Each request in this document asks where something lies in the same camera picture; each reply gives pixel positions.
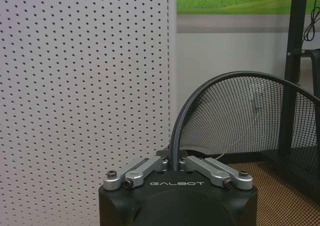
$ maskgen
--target screw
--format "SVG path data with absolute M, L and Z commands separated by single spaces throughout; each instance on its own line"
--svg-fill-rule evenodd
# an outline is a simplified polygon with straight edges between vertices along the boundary
M 134 182 L 130 178 L 126 178 L 123 182 L 123 185 L 125 186 L 126 189 L 131 189 L 132 186 L 134 185 Z
M 112 178 L 116 178 L 117 177 L 117 171 L 115 170 L 110 170 L 106 173 L 106 176 L 109 178 L 109 179 L 112 179 Z
M 240 177 L 248 177 L 248 176 L 249 176 L 249 173 L 248 173 L 248 171 L 246 171 L 246 170 L 240 170 L 240 171 L 239 171 L 239 176 L 240 176 Z
M 229 179 L 229 178 L 226 178 L 224 181 L 223 181 L 223 185 L 226 189 L 229 189 L 231 188 L 232 186 L 232 180 Z

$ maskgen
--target perforated white panel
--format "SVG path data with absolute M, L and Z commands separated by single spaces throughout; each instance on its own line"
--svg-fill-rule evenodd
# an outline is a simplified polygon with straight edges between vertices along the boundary
M 0 0 L 0 225 L 97 225 L 106 171 L 168 145 L 174 4 Z

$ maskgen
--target mesh seat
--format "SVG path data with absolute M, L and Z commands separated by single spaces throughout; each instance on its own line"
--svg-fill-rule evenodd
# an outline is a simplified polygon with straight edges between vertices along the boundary
M 281 156 L 285 90 L 296 100 L 291 151 Z M 246 169 L 258 188 L 257 225 L 320 225 L 319 106 L 318 98 L 271 75 L 237 72 L 211 79 L 178 116 L 170 145 L 173 167 L 180 148 Z

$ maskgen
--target framed picture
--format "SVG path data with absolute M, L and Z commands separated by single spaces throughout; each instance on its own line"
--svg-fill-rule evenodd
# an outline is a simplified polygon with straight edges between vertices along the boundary
M 307 14 L 314 1 L 308 0 Z M 290 8 L 291 0 L 177 0 L 177 29 L 180 33 L 286 32 Z

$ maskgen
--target silver metal link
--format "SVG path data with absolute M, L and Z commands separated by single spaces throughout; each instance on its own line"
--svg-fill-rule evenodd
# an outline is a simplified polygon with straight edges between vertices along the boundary
M 139 167 L 140 165 L 144 164 L 145 162 L 146 161 L 144 159 L 137 159 L 135 161 L 132 161 L 131 163 L 128 163 L 122 169 L 119 169 L 118 171 L 116 171 L 115 178 L 108 178 L 107 176 L 105 176 L 103 179 L 104 189 L 106 189 L 106 190 L 118 189 L 125 179 L 126 172 Z
M 129 171 L 125 174 L 125 186 L 127 188 L 134 188 L 144 183 L 145 177 L 147 177 L 153 171 L 164 171 L 168 168 L 168 161 L 162 159 L 159 156 L 154 156 L 140 167 Z
M 185 171 L 198 171 L 209 178 L 213 185 L 219 187 L 225 187 L 225 182 L 231 179 L 230 175 L 226 171 L 217 169 L 195 156 L 186 157 L 184 169 Z
M 216 167 L 220 170 L 226 171 L 231 179 L 232 183 L 235 187 L 242 190 L 252 189 L 254 179 L 248 174 L 247 176 L 240 176 L 239 172 L 211 157 L 205 158 L 204 162 L 210 164 L 213 167 Z

